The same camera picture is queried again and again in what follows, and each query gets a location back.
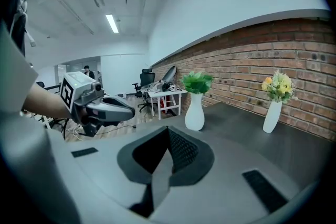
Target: green plant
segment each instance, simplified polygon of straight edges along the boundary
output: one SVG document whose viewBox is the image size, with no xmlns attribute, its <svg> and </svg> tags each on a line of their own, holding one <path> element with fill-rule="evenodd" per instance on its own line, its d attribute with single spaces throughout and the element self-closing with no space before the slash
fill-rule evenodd
<svg viewBox="0 0 336 224">
<path fill-rule="evenodd" d="M 185 90 L 191 93 L 201 94 L 209 90 L 213 77 L 210 75 L 203 75 L 202 72 L 195 73 L 191 71 L 188 76 L 183 76 L 181 80 Z"/>
</svg>

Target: ceiling light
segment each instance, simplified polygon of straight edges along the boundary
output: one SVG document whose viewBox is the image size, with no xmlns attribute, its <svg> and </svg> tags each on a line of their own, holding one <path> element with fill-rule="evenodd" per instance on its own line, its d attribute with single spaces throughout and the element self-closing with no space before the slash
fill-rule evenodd
<svg viewBox="0 0 336 224">
<path fill-rule="evenodd" d="M 112 16 L 112 14 L 109 14 L 109 15 L 106 15 L 106 18 L 107 18 L 107 20 L 109 21 L 109 24 L 110 24 L 110 26 L 111 26 L 111 28 L 112 28 L 112 31 L 114 32 L 114 33 L 119 33 L 119 31 L 118 31 L 118 29 L 117 29 L 117 26 L 116 26 L 116 23 L 114 22 L 114 19 L 113 19 L 113 16 Z"/>
</svg>

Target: gray table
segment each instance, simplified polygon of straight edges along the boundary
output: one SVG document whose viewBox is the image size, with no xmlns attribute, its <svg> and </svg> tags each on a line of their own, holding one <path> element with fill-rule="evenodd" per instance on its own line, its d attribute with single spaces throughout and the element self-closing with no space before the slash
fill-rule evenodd
<svg viewBox="0 0 336 224">
<path fill-rule="evenodd" d="M 218 103 L 204 108 L 205 124 L 200 132 L 226 138 L 258 152 L 287 174 L 300 189 L 319 178 L 334 144 L 326 139 L 278 123 L 271 134 L 263 131 L 264 117 Z M 139 124 L 138 130 L 149 126 L 185 127 L 185 115 Z"/>
</svg>

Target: office chair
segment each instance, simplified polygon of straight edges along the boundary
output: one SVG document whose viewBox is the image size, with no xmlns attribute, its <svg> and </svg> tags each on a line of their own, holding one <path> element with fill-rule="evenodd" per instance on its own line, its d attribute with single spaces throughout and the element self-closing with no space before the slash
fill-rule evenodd
<svg viewBox="0 0 336 224">
<path fill-rule="evenodd" d="M 135 96 L 136 97 L 141 97 L 141 98 L 146 98 L 146 103 L 138 104 L 138 107 L 142 106 L 141 109 L 139 110 L 140 112 L 146 107 L 150 106 L 151 104 L 148 103 L 148 94 L 145 93 L 144 96 L 142 92 L 140 91 L 142 86 L 151 84 L 154 82 L 155 79 L 155 73 L 152 73 L 151 68 L 145 68 L 142 69 L 142 73 L 140 74 L 140 86 L 138 86 L 138 83 L 133 83 L 134 88 L 136 90 Z"/>
</svg>

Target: chair backrest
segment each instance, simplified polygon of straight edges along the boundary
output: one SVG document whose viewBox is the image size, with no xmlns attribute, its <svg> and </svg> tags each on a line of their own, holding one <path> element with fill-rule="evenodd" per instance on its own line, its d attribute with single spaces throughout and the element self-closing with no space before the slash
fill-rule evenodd
<svg viewBox="0 0 336 224">
<path fill-rule="evenodd" d="M 154 82 L 155 73 L 152 73 L 151 68 L 142 69 L 140 74 L 140 86 L 145 86 Z"/>
<path fill-rule="evenodd" d="M 44 83 L 42 81 L 37 81 L 36 84 L 39 85 L 40 87 L 44 88 Z"/>
</svg>

